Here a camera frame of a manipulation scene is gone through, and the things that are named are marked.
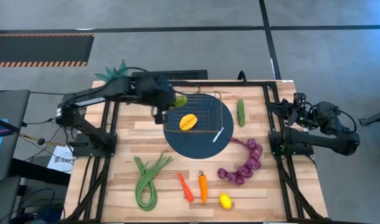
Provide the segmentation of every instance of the orange and black striped tape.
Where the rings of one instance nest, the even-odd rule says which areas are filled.
[[[92,36],[95,34],[0,34],[0,37],[73,37]]]
[[[87,62],[0,62],[0,67],[83,67]]]

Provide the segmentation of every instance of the black mat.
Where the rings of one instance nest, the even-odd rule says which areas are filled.
[[[0,34],[0,67],[85,66],[94,34]]]
[[[191,159],[205,159],[220,153],[228,145],[229,139],[233,135],[233,117],[224,103],[222,103],[222,121],[224,129],[216,142],[213,140],[217,133],[173,133],[164,130],[164,135],[168,144],[180,155]]]
[[[159,76],[167,80],[207,80],[207,70],[183,70],[183,71],[160,71],[160,72],[133,72],[133,76]]]

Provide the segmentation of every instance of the carrot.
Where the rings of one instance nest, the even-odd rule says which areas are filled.
[[[201,175],[198,178],[198,181],[200,183],[200,190],[201,190],[201,201],[203,204],[207,202],[207,196],[208,196],[208,186],[207,186],[207,177],[200,171]]]
[[[194,197],[192,196],[192,193],[191,193],[189,187],[184,182],[183,175],[178,172],[178,177],[179,177],[180,183],[182,183],[184,195],[186,196],[188,202],[192,202],[194,200]]]

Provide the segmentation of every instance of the green cucumber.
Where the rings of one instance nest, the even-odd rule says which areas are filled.
[[[239,100],[237,102],[237,121],[239,122],[240,127],[243,127],[245,124],[245,114],[244,114],[244,102]]]

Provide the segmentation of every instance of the wooden tabletop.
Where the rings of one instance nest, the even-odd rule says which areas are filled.
[[[94,82],[93,87],[103,82]],[[280,100],[292,101],[295,92],[293,82],[277,81]],[[194,91],[190,87],[177,87],[181,91]],[[246,141],[255,138],[264,147],[260,161],[262,168],[255,170],[254,176],[245,180],[244,185],[235,185],[217,176],[218,168],[236,170],[248,158],[248,151],[241,145],[229,143],[219,154],[208,159],[190,159],[176,153],[166,142],[162,125],[154,124],[150,116],[150,107],[141,105],[120,105],[116,132],[118,144],[112,157],[108,174],[107,191],[103,208],[102,222],[251,222],[251,221],[285,221],[282,192],[278,181],[276,162],[270,153],[267,134],[270,131],[264,92],[261,87],[202,87],[201,91],[219,91],[222,101],[230,109],[234,118],[233,137]],[[240,128],[236,119],[237,100],[245,104],[245,126]],[[89,106],[86,120],[100,126],[104,105]],[[160,154],[171,156],[174,161],[166,166],[155,178],[158,191],[158,204],[150,212],[140,210],[135,200],[135,186],[138,180],[138,168],[133,160],[139,156],[143,162],[154,164]],[[293,156],[298,184],[306,199],[315,210],[327,216],[325,203],[315,166],[306,156]],[[65,211],[70,215],[77,206],[80,186],[87,158],[78,158],[70,180]],[[90,180],[90,170],[85,184],[85,195]],[[198,183],[199,171],[202,170],[208,180],[208,200],[201,203]],[[183,194],[177,173],[183,174],[186,183],[194,195],[189,203]],[[296,207],[289,190],[292,213],[295,217]],[[219,204],[219,195],[231,196],[231,210],[224,210]],[[144,194],[145,202],[148,193]],[[95,216],[97,199],[93,200],[91,218]]]

